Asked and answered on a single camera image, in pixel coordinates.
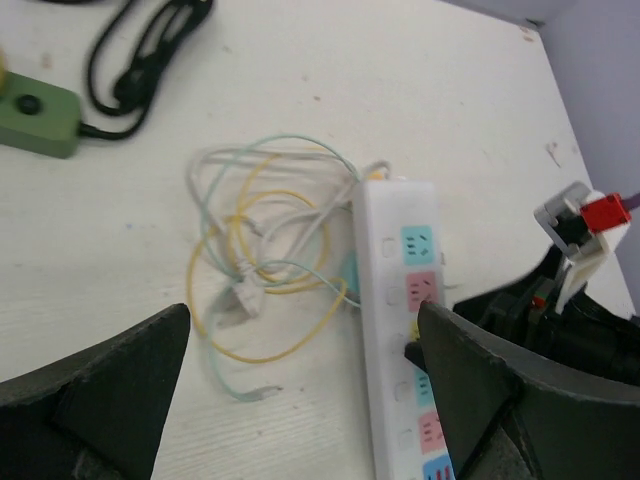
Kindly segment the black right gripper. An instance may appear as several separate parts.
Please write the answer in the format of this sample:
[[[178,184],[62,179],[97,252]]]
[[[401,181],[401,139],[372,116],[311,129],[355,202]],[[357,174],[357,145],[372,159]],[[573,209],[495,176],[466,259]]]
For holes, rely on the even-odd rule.
[[[423,302],[420,341],[405,346],[418,368],[553,368],[553,349],[563,335],[600,320],[584,289],[561,310],[566,257],[551,246],[520,280],[458,302],[449,310]]]

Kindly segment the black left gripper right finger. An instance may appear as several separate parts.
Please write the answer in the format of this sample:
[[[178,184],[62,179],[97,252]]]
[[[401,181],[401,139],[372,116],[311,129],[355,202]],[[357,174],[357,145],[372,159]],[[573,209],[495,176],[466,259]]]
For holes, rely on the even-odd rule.
[[[638,387],[542,357],[436,304],[422,304],[418,326],[456,478],[638,478]]]

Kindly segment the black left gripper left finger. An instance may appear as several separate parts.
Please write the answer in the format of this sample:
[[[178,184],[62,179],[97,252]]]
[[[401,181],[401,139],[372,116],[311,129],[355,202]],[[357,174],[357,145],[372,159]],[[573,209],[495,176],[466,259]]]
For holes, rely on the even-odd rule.
[[[174,304],[2,382],[2,478],[150,478],[189,333],[188,307]]]

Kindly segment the white multi-socket power strip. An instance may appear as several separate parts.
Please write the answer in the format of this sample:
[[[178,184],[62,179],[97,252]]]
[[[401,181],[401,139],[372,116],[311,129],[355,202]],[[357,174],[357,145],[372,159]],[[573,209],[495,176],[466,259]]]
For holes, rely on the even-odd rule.
[[[452,479],[429,377],[404,354],[421,303],[445,302],[435,189],[364,181],[353,220],[375,475]]]

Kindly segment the light blue charger plug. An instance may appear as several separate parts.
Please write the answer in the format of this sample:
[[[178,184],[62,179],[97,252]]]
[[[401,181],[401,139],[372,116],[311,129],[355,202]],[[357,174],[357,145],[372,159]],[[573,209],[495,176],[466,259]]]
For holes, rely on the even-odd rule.
[[[345,300],[355,308],[360,308],[360,284],[355,251],[346,254],[340,269],[340,277],[346,286]]]

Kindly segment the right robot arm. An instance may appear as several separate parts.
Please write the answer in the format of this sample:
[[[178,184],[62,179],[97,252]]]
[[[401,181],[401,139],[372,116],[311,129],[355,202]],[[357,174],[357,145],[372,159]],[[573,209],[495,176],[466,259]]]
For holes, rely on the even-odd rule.
[[[558,313],[564,257],[550,247],[523,277],[457,302],[453,312],[484,331],[639,400],[639,318],[623,318],[581,287]]]

